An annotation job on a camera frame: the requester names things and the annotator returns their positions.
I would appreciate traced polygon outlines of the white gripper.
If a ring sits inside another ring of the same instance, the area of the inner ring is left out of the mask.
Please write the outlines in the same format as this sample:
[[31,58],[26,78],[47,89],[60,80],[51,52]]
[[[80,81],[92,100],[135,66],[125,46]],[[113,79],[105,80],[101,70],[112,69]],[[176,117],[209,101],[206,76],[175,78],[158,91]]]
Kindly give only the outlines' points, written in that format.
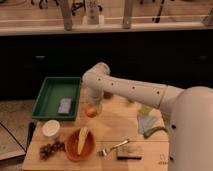
[[86,100],[89,104],[97,105],[97,114],[100,115],[102,113],[102,102],[103,92],[101,90],[96,90],[92,88],[88,88],[86,90]]

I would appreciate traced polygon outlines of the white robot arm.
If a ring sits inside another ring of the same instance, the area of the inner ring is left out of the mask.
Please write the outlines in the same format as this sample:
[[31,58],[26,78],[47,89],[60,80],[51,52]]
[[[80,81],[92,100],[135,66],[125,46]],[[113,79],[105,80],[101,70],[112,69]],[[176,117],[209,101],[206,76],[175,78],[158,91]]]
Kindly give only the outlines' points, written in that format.
[[109,92],[158,109],[170,117],[168,171],[213,171],[213,88],[186,89],[112,77],[99,62],[82,81],[86,100],[97,104]]

